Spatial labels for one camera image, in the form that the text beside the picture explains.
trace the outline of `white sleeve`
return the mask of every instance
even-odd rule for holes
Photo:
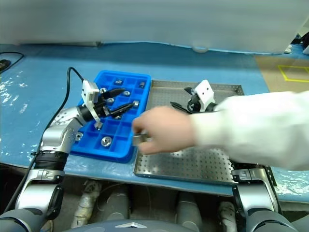
[[[232,160],[309,170],[309,91],[231,97],[217,112],[191,115],[196,144]]]

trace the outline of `human arm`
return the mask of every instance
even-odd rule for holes
[[[222,147],[235,161],[309,169],[309,91],[231,97],[216,110],[190,116],[167,107],[146,112],[133,123],[135,131],[153,137],[141,151]]]

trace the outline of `metal screw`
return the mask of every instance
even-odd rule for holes
[[[83,133],[77,132],[76,136],[75,136],[75,141],[80,141],[82,139],[83,135],[84,135]]]
[[[137,100],[133,101],[133,103],[134,103],[134,106],[133,106],[134,108],[137,108],[140,104],[140,102]]]
[[[103,139],[101,140],[101,145],[103,147],[107,147],[107,146],[110,146],[112,143],[112,138],[109,137],[109,136],[105,136],[103,137]]]
[[[100,88],[100,93],[105,93],[107,91],[107,88]]]
[[[130,93],[129,91],[124,91],[124,92],[123,92],[123,95],[125,95],[125,96],[130,96],[130,94],[131,94],[131,93]]]
[[[145,82],[140,82],[140,88],[144,88],[145,87]]]
[[[100,130],[103,126],[103,123],[101,121],[98,121],[94,124],[94,127],[97,129],[97,130]]]
[[[108,104],[113,104],[115,99],[114,98],[108,98],[106,101],[107,101]]]
[[[122,80],[116,80],[115,81],[115,85],[121,85],[122,84]]]

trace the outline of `perforated metal plate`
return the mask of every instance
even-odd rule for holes
[[[190,95],[183,88],[194,86],[196,83],[153,81],[147,109],[170,105],[172,101],[186,106]],[[230,96],[243,95],[241,86],[237,85],[211,84],[211,88],[216,103]],[[231,184],[234,183],[231,170],[231,162],[224,151],[192,147],[175,153],[138,153],[134,173],[146,177]]]

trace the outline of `blue tray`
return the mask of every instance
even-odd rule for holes
[[[121,80],[122,84],[117,85],[115,81]],[[94,127],[95,120],[88,122],[79,131],[83,133],[80,141],[75,141],[71,152],[76,155],[110,160],[116,162],[128,162],[133,154],[132,146],[132,121],[145,111],[148,94],[150,90],[151,79],[149,75],[138,73],[126,73],[115,71],[101,71],[94,82],[98,88],[125,88],[131,94],[124,96],[123,94],[115,97],[113,104],[109,105],[110,109],[115,109],[125,103],[131,103],[135,100],[140,102],[138,108],[132,108],[124,113],[121,119],[113,119],[112,117],[101,118],[103,126],[100,130]],[[144,82],[144,88],[140,87],[140,83]],[[103,147],[101,140],[103,137],[112,138],[112,144],[109,147]]]

